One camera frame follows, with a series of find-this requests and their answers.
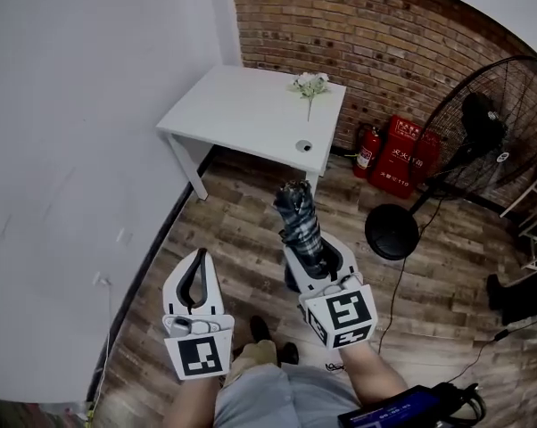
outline plaid umbrella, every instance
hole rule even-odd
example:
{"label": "plaid umbrella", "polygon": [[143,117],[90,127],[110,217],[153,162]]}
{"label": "plaid umbrella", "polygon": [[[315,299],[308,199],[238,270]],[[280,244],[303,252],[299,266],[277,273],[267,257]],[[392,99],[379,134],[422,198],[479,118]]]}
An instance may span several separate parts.
{"label": "plaid umbrella", "polygon": [[310,276],[327,273],[310,183],[286,183],[277,192],[274,206],[285,222],[280,232],[283,243],[293,249]]}

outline gray shirt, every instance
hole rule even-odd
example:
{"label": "gray shirt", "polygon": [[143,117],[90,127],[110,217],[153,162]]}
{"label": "gray shirt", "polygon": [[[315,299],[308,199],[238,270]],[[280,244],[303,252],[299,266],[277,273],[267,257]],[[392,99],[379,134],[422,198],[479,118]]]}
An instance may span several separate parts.
{"label": "gray shirt", "polygon": [[331,428],[359,408],[353,390],[327,371],[283,364],[256,366],[223,389],[216,428]]}

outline human arm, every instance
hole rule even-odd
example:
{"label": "human arm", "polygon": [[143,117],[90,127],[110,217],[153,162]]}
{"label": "human arm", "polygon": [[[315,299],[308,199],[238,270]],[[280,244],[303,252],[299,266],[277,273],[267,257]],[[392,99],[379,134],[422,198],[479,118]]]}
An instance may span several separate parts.
{"label": "human arm", "polygon": [[211,428],[219,378],[184,381],[163,423],[164,428]]}
{"label": "human arm", "polygon": [[340,356],[362,405],[388,399],[408,388],[403,378],[376,354],[367,341],[340,349]]}

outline red box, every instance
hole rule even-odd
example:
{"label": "red box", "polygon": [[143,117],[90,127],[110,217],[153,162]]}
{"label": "red box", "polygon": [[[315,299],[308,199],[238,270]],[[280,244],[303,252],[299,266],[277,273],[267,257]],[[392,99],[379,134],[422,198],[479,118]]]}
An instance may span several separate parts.
{"label": "red box", "polygon": [[[429,169],[439,156],[439,137],[427,132],[418,143],[422,128],[402,119],[392,116],[390,129],[384,149],[379,155],[374,171],[368,177],[368,182],[386,192],[400,198],[409,198],[413,189],[427,177]],[[409,159],[413,160],[413,180],[409,180]]]}

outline black device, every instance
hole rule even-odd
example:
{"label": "black device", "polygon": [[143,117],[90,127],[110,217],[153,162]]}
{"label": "black device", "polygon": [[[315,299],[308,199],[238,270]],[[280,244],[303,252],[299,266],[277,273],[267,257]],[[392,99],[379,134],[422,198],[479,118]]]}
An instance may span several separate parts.
{"label": "black device", "polygon": [[[476,383],[464,390],[451,383],[440,383],[432,389],[417,385],[379,403],[338,416],[342,428],[435,428],[439,423],[449,427],[475,426],[486,415]],[[473,418],[452,417],[465,404]]]}
{"label": "black device", "polygon": [[413,215],[438,190],[449,197],[481,193],[513,181],[537,163],[537,59],[509,57],[461,81],[415,142],[409,157],[411,180],[423,181],[419,176],[425,175],[412,162],[422,140],[439,145],[426,191],[410,210],[383,204],[366,220],[369,246],[384,259],[405,259],[415,250],[420,235]]}

